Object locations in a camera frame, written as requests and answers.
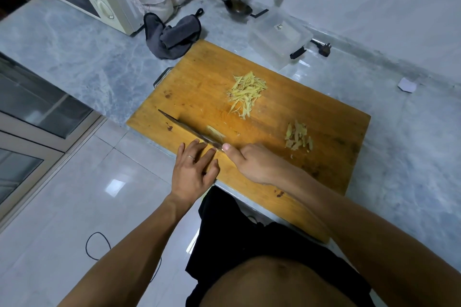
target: marble countertop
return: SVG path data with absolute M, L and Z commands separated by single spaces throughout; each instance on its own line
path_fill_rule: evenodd
M 247 25 L 222 2 L 191 0 L 170 24 L 199 7 L 204 39 L 272 69 L 248 46 Z M 328 58 L 312 45 L 279 73 L 371 115 L 347 197 L 461 271 L 460 86 L 322 36 L 333 44 Z M 0 51 L 118 124 L 178 61 L 155 58 L 143 31 L 126 36 L 58 0 L 32 0 L 0 22 Z M 418 83 L 415 93 L 397 88 L 403 75 Z

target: microwave knob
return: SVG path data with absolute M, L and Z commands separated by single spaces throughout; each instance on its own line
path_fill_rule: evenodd
M 114 14 L 105 2 L 103 2 L 102 0 L 96 0 L 96 5 L 101 10 L 104 16 L 108 17 L 109 19 L 114 18 Z

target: knife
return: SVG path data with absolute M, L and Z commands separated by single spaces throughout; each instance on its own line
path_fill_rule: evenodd
M 197 136 L 198 138 L 202 139 L 203 141 L 209 143 L 211 146 L 215 147 L 216 149 L 220 150 L 221 152 L 223 151 L 222 143 L 219 143 L 219 142 L 213 140 L 212 138 L 210 138 L 208 136 L 200 134 L 196 130 L 192 129 L 189 125 L 181 123 L 179 120 L 177 120 L 176 118 L 173 118 L 171 115 L 161 111 L 160 109 L 158 111 L 160 113 L 162 113 L 165 117 L 167 117 L 170 121 L 175 123 L 176 125 L 181 126 L 184 130 L 189 131 L 191 134 L 193 134 L 193 135 Z

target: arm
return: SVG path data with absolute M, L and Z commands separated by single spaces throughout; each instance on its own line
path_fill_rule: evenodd
M 461 275 L 411 236 L 263 146 L 223 149 L 247 178 L 303 204 L 388 306 L 461 306 Z
M 203 175 L 216 152 L 214 148 L 194 163 L 205 146 L 198 140 L 187 148 L 184 143 L 180 145 L 171 193 L 147 219 L 95 263 L 61 301 L 60 307 L 129 307 L 138 304 L 176 225 L 211 187 L 219 173 L 218 160 L 215 159 L 210 170 Z

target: belly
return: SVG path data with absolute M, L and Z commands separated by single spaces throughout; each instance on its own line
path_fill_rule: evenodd
M 223 275 L 200 307 L 355 306 L 337 288 L 296 261 L 259 256 Z

